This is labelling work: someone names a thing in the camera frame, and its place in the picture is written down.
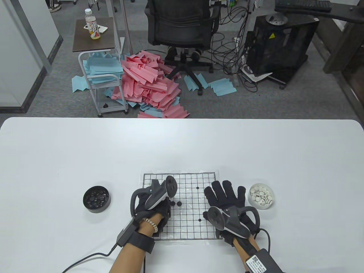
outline white table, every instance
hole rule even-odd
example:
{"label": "white table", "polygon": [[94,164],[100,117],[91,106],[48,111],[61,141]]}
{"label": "white table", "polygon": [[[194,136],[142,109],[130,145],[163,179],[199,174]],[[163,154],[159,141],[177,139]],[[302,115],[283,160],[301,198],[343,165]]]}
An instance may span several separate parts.
{"label": "white table", "polygon": [[[130,218],[141,172],[216,169],[236,187],[273,188],[277,201],[260,211],[261,226],[284,272],[361,272],[363,144],[352,120],[8,119],[0,129],[0,272],[60,273],[107,253]],[[100,214],[82,205],[94,185],[112,194]],[[258,244],[266,247],[264,233]],[[119,250],[70,272],[107,273]],[[221,270],[243,272],[222,240],[158,242],[147,257],[147,273]]]}

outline grid lines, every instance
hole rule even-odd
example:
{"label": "grid lines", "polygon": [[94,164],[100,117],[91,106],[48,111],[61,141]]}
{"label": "grid lines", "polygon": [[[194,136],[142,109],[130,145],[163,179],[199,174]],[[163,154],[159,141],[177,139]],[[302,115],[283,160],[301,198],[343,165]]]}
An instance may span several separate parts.
{"label": "grid lines", "polygon": [[[152,179],[158,179],[159,183],[162,183],[169,175],[176,179],[178,186],[176,195],[171,199],[176,204],[171,207],[171,218],[167,225],[159,237],[154,239],[216,239],[214,227],[202,216],[202,213],[210,207],[203,190],[216,180],[215,173],[144,174],[143,188],[150,186]],[[182,203],[180,207],[177,206],[178,201]]]}

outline floor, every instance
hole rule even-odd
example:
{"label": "floor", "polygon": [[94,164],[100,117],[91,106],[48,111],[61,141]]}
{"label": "floor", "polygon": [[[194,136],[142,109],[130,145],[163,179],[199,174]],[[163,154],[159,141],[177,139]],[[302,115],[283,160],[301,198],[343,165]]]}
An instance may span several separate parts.
{"label": "floor", "polygon": [[[52,14],[58,32],[64,42],[55,58],[54,69],[40,87],[37,96],[26,114],[0,114],[0,125],[12,116],[46,117],[96,117],[97,112],[88,91],[72,93],[71,79],[82,75],[76,53],[72,53],[75,20],[83,18],[87,0],[79,0],[77,5],[70,2],[62,4],[62,9]],[[121,22],[120,4],[117,17]],[[147,20],[144,15],[146,0],[131,3],[125,0],[126,12],[134,52],[145,49],[165,51],[165,47],[153,47],[147,42]],[[260,14],[273,11],[273,0],[266,0]],[[96,17],[107,16],[106,5],[100,2],[101,10],[95,10]],[[219,32],[226,41],[236,36],[239,23],[222,25]],[[190,92],[183,80],[181,105],[191,113],[190,118],[244,118],[244,119],[354,119],[359,120],[342,90],[332,75],[324,74],[324,61],[313,45],[307,54],[308,61],[301,67],[285,90],[268,80],[258,84],[256,93],[249,92],[240,85],[233,94],[217,97],[207,89],[199,97],[197,92]],[[225,78],[221,71],[214,74],[202,72],[207,82]],[[139,110],[131,109],[128,115],[123,113],[105,114],[105,118],[135,118]]]}

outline chair base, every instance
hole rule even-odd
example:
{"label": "chair base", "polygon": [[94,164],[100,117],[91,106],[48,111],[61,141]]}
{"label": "chair base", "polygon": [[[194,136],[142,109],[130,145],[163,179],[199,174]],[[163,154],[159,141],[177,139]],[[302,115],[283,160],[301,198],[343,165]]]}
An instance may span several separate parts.
{"label": "chair base", "polygon": [[178,72],[185,71],[187,73],[187,75],[189,75],[193,79],[193,81],[197,84],[197,86],[198,86],[197,94],[199,96],[202,96],[202,94],[203,94],[202,84],[200,83],[198,78],[193,73],[191,67],[208,67],[210,73],[214,72],[214,68],[213,68],[212,63],[187,61],[187,52],[184,51],[184,50],[182,50],[182,52],[181,52],[181,60],[180,61],[165,60],[164,64],[168,65],[168,66],[175,66],[176,67],[176,68],[174,68],[172,70],[171,73],[168,74],[168,76],[167,76],[168,79],[172,79]]}

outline plastic bottle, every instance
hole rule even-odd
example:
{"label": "plastic bottle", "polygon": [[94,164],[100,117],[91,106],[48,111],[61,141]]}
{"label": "plastic bottle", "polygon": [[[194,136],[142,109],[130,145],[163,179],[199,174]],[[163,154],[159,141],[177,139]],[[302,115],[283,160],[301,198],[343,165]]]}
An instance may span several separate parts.
{"label": "plastic bottle", "polygon": [[88,31],[90,32],[91,35],[91,39],[99,39],[100,36],[100,31],[99,31],[99,26],[96,22],[96,17],[92,14],[92,10],[90,8],[85,9],[85,19],[86,19],[86,23],[87,23],[87,27],[88,27]]}

